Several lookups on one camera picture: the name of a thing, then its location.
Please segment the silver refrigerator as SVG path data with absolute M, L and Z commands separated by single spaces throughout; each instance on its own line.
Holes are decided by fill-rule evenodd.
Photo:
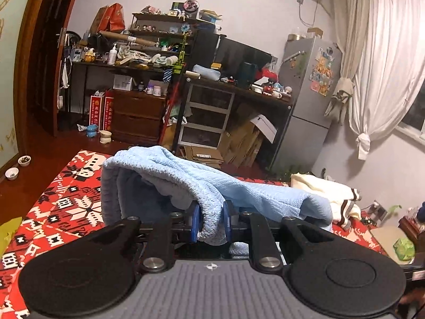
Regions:
M 341 57 L 336 44 L 319 37 L 286 44 L 279 83 L 292 89 L 291 109 L 271 171 L 309 171 L 315 164 L 331 125 L 325 111 L 339 80 Z

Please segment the cream striped garment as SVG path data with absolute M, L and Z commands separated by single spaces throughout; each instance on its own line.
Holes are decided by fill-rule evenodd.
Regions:
M 361 209 L 357 202 L 362 197 L 358 189 L 300 173 L 291 175 L 290 186 L 326 198 L 331 205 L 333 223 L 345 231 L 351 228 L 351 218 L 361 219 Z

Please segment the small white floor bowl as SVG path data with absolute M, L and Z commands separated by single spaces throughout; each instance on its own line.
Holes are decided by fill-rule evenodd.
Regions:
M 25 156 L 21 156 L 18 158 L 18 164 L 21 167 L 26 167 L 28 165 L 30 165 L 32 158 L 28 155 Z

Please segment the red gift boxes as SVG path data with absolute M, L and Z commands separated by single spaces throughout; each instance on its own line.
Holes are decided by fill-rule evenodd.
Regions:
M 114 111 L 113 90 L 96 91 L 90 96 L 89 125 L 96 125 L 98 130 L 112 129 L 112 115 Z

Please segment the red patterned blanket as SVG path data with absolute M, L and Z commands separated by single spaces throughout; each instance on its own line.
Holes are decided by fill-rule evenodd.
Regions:
M 101 170 L 110 157 L 86 150 L 78 152 L 28 212 L 1 259 L 2 318 L 29 315 L 17 283 L 27 262 L 105 226 L 101 214 Z M 244 182 L 287 187 L 262 180 Z M 333 221 L 329 231 L 342 234 Z

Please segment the light blue knit garment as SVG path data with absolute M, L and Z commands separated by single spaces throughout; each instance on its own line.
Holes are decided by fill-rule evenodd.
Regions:
M 178 158 L 161 146 L 120 150 L 102 164 L 101 214 L 106 225 L 129 216 L 156 222 L 197 202 L 203 218 L 197 238 L 219 246 L 226 242 L 223 205 L 227 200 L 275 222 L 309 217 L 320 228 L 331 229 L 333 215 L 326 198 L 302 189 L 244 182 Z

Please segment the white pet bowl stand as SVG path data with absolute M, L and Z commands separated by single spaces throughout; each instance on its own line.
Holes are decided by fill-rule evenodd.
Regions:
M 112 142 L 112 133 L 108 130 L 100 130 L 99 142 L 101 142 L 101 144 L 108 144 Z

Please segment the yellow bag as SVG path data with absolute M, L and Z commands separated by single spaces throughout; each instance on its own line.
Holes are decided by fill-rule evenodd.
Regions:
M 0 256 L 3 256 L 6 248 L 14 237 L 22 223 L 21 217 L 12 218 L 0 226 Z

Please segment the white drawer unit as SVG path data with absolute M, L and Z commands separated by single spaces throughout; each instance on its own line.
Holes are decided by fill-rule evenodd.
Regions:
M 188 83 L 179 145 L 217 149 L 226 131 L 235 94 Z

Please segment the red gift bag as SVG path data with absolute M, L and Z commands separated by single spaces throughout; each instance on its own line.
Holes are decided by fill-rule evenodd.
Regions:
M 123 7 L 114 3 L 99 9 L 90 27 L 90 34 L 95 35 L 101 31 L 121 33 L 125 30 Z

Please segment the green bag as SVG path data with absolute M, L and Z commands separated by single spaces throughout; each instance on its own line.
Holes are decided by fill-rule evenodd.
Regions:
M 394 244 L 393 249 L 400 261 L 411 261 L 415 254 L 415 246 L 408 238 L 399 238 Z

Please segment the white curtain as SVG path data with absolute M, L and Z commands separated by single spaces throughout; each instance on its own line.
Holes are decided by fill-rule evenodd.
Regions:
M 343 54 L 337 89 L 346 92 L 327 115 L 347 121 L 357 157 L 393 132 L 424 83 L 424 0 L 333 0 Z

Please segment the dark wooden dresser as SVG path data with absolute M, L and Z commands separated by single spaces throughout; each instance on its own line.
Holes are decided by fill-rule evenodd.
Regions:
M 133 145 L 157 145 L 165 109 L 165 97 L 114 90 L 112 138 Z

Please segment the dark wooden door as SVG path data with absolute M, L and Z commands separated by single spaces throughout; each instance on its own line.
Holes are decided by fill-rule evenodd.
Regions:
M 75 0 L 28 0 L 14 64 L 14 122 L 18 154 L 28 153 L 32 117 L 57 135 L 57 99 L 67 26 Z

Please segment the black cluttered shelf desk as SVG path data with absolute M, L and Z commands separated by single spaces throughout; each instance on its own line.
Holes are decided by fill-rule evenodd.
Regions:
M 180 146 L 178 136 L 184 112 L 188 83 L 201 84 L 235 94 L 228 127 L 234 123 L 264 115 L 277 129 L 274 142 L 289 116 L 291 101 L 228 83 L 213 80 L 210 65 L 216 45 L 225 42 L 222 35 L 207 31 L 207 23 L 198 19 L 161 14 L 137 13 L 133 27 L 125 33 L 101 31 L 92 35 L 92 46 L 79 51 L 72 62 L 71 88 L 82 88 L 82 120 L 89 124 L 90 96 L 96 91 L 141 91 L 166 98 L 163 127 L 157 145 L 164 142 L 169 120 L 176 118 L 172 151 Z

